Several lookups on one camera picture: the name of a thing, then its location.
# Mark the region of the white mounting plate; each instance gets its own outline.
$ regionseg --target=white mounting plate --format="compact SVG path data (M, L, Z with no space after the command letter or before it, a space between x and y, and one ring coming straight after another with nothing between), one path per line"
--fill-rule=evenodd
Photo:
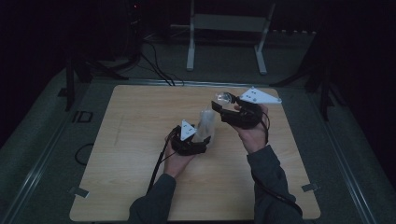
M282 100L280 98L276 98L268 93L259 91L254 87L245 91L245 93L239 96L239 99L253 104L282 104Z
M180 140L184 141L193 134L195 134L197 130L192 127L186 120L181 121L181 134L180 134Z

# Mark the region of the gray floor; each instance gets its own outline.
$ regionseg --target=gray floor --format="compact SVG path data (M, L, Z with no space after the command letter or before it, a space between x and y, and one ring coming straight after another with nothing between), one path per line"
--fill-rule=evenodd
M270 34L264 47L267 76L259 74L250 42L231 45L217 40L217 45L214 45L213 41L202 39L196 46L195 69L187 72L187 42L182 35L175 35L168 43L155 36L149 40L155 45L161 69L177 75L186 85L265 87L296 72L312 37ZM150 46L144 46L144 53L154 61ZM139 65L149 67L143 61ZM164 84L157 81L156 74L141 67L122 74L131 79L115 81L98 75L90 85L78 84L79 101L67 113L64 112L65 99L57 97L65 83L63 71L43 91L0 150L0 200L1 205L7 208L18 196L25 177L44 149L53 149L48 165L43 167L45 172L39 176L38 184L26 198L26 203L21 205L14 223L73 223L68 213L74 196L67 191L79 185L84 172L84 167L76 163L74 155L81 146L94 142L113 88L118 84ZM306 93L303 88L305 81L306 78L302 78L277 90L308 176L312 183L320 186L315 194L321 217L315 222L396 223L393 215L396 211L395 191L356 120L346 106L333 100L335 106L329 107L330 121L324 122L318 112L318 94ZM72 122L75 110L93 112L92 122ZM87 160L89 153L87 147L81 158ZM361 198L368 206L361 206L362 201L357 201ZM367 213L361 211L362 207L370 208L375 221L367 221L370 218L364 217Z

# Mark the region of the forearm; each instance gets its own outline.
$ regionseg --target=forearm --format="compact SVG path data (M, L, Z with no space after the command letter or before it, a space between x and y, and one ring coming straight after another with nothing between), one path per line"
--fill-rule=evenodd
M289 193L285 172L271 146L247 155L247 161L256 182L295 202L295 197ZM267 194L257 183L254 189L256 223L304 223L292 206Z
M172 176L161 175L146 196L134 201L128 223L166 223L175 187Z

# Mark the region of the wooden tabletop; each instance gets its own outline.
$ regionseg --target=wooden tabletop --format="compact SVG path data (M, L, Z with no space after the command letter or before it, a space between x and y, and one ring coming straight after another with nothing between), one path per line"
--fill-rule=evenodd
M200 111L215 94L240 95L248 88L117 86L111 96L80 188L70 211L75 221L122 221L144 196L163 149L164 138L183 119L199 122ZM273 89L260 89L277 97ZM269 143L285 170L290 193L304 218L320 216L309 180L282 105L267 105ZM177 179L169 220L253 219L253 180L246 151L236 133L216 114L213 145L197 155ZM161 175L160 167L157 177Z

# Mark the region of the dark background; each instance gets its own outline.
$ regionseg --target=dark background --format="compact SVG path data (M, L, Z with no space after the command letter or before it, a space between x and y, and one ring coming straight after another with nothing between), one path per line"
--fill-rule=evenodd
M171 23L189 24L189 1L140 1L143 18L166 36ZM0 146L50 79L64 68L64 45L77 30L103 32L92 0L0 2ZM197 10L256 15L238 1L196 1ZM393 186L396 186L392 78L396 74L393 1L278 1L272 30L318 34L302 69L331 62L332 83L346 99ZM105 48L106 40L98 41Z

